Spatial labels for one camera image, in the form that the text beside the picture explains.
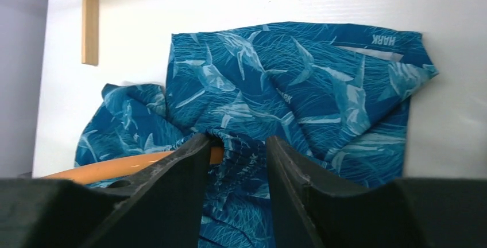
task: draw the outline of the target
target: wooden bar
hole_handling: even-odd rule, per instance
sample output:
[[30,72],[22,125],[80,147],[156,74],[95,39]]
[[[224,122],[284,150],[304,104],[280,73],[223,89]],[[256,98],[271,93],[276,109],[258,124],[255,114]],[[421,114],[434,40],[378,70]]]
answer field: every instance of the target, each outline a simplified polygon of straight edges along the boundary
[[81,62],[98,65],[99,0],[83,0]]

